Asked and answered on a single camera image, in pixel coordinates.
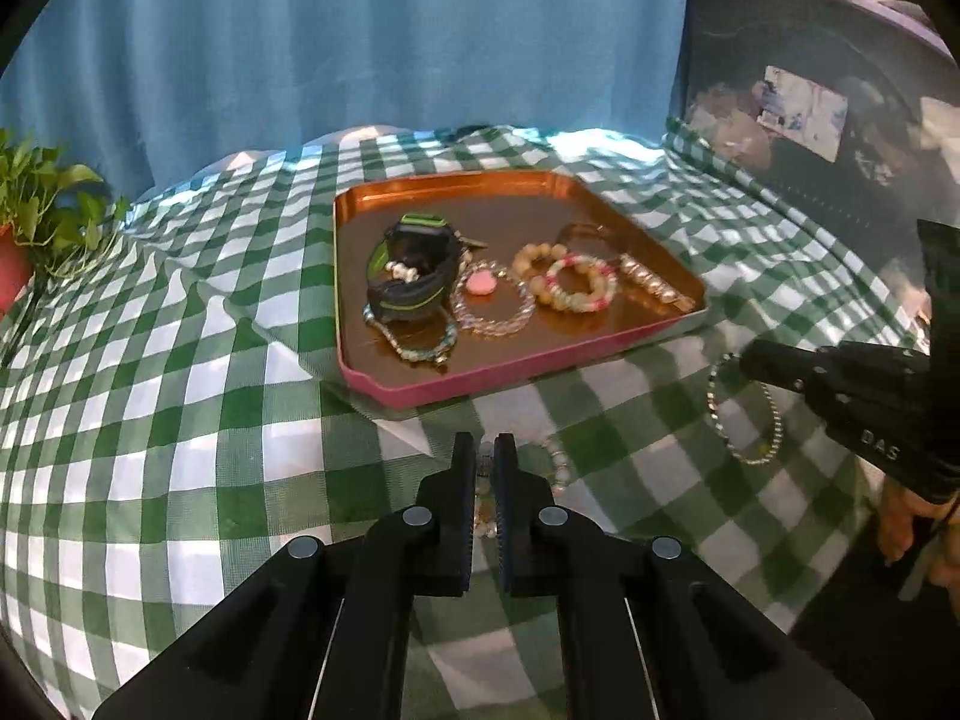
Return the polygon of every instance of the bracelet on tablecloth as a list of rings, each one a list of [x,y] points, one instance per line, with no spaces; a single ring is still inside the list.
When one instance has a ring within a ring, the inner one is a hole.
[[[770,404],[770,412],[774,416],[774,436],[773,440],[770,442],[770,447],[758,458],[748,459],[736,451],[736,449],[733,447],[730,437],[727,435],[727,431],[724,430],[723,424],[720,422],[720,412],[717,409],[716,383],[717,376],[720,373],[720,368],[730,360],[739,359],[740,355],[738,354],[725,354],[720,358],[720,361],[710,369],[709,379],[707,380],[707,410],[709,411],[710,418],[713,421],[713,429],[717,432],[717,435],[720,437],[720,439],[723,440],[723,443],[727,446],[727,451],[733,455],[733,458],[737,459],[743,464],[747,464],[747,466],[762,466],[762,464],[769,463],[769,461],[776,457],[776,453],[779,452],[781,444],[784,442],[784,420],[781,418],[779,409],[776,408],[776,403],[774,403],[774,398],[770,394],[770,389],[768,386],[762,382],[757,382],[757,384],[760,384],[762,387],[763,394],[767,398],[767,403]]]
[[[443,332],[443,338],[440,340],[440,343],[432,349],[408,349],[401,346],[400,342],[397,341],[397,338],[390,331],[390,328],[373,315],[373,309],[371,309],[370,303],[363,307],[363,321],[370,327],[376,327],[376,329],[383,334],[383,337],[387,338],[387,343],[390,344],[391,348],[397,353],[397,357],[400,357],[401,360],[414,362],[414,364],[416,362],[433,362],[433,365],[440,367],[441,365],[446,365],[446,361],[450,357],[450,349],[457,343],[457,323],[454,322],[453,317],[450,317],[450,314],[448,314],[445,309],[439,309],[439,311],[446,320],[446,330]]]
[[[544,439],[536,442],[549,453],[553,464],[553,484],[550,491],[555,502],[560,503],[560,495],[570,483],[570,460],[560,449],[558,442],[553,439]],[[496,503],[493,501],[490,476],[493,471],[493,444],[483,442],[477,450],[477,476],[473,489],[473,534],[479,538],[496,538]]]
[[[467,301],[464,300],[464,287],[467,287],[467,282],[472,277],[483,274],[484,271],[496,279],[506,279],[514,285],[517,293],[520,294],[520,309],[510,319],[505,319],[502,322],[495,319],[482,319],[481,317],[474,317],[467,309]],[[520,276],[512,274],[504,266],[493,260],[478,260],[464,268],[450,293],[450,310],[453,312],[454,319],[464,330],[477,333],[478,336],[498,338],[518,333],[526,327],[535,308],[536,298],[530,292],[527,283]]]

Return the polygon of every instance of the table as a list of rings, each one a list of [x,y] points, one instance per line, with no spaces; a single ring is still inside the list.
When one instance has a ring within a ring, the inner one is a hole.
[[[107,264],[40,304],[0,371],[0,621],[51,700],[90,716],[297,533],[341,539],[413,502],[454,433],[512,431],[527,469],[563,447],[563,502],[626,536],[693,546],[787,629],[844,555],[868,492],[795,396],[769,466],[707,424],[709,364],[757,334],[913,346],[906,315],[827,231],[674,122],[662,151],[490,127],[287,151],[136,208]],[[414,173],[576,175],[709,284],[699,332],[453,402],[390,413],[344,386],[333,197]],[[21,298],[0,324],[8,343]],[[762,395],[724,404],[752,449]],[[563,717],[547,601],[504,599],[477,541],[466,600],[419,599],[404,715]],[[464,613],[464,605],[470,612]]]

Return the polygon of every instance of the blue curtain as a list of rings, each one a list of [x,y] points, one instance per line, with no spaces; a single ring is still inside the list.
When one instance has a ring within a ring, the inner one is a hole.
[[[0,124],[131,196],[358,124],[655,142],[685,1],[51,0],[0,79]]]

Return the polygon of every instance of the blue beaded bracelet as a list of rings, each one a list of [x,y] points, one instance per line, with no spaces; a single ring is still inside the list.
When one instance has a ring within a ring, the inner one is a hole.
[[[446,365],[446,361],[450,356],[450,349],[457,343],[457,323],[454,322],[453,317],[451,317],[445,309],[440,309],[440,313],[446,320],[446,330],[443,332],[443,338],[440,340],[440,343],[432,349],[407,349],[401,346],[400,342],[394,337],[394,334],[390,332],[390,328],[383,324],[383,322],[378,322],[377,318],[373,315],[373,309],[371,309],[370,303],[363,307],[363,321],[370,327],[376,327],[376,329],[383,334],[383,337],[387,338],[387,343],[390,343],[390,346],[392,346],[392,349],[401,360],[405,362],[433,362],[434,365],[440,367],[441,365]]]

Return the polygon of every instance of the black watch band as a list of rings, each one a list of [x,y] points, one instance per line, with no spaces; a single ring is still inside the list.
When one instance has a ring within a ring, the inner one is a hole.
[[[438,312],[456,280],[463,244],[444,220],[405,215],[387,228],[367,261],[367,301],[378,322],[412,322]],[[416,281],[377,280],[387,262],[419,271]]]

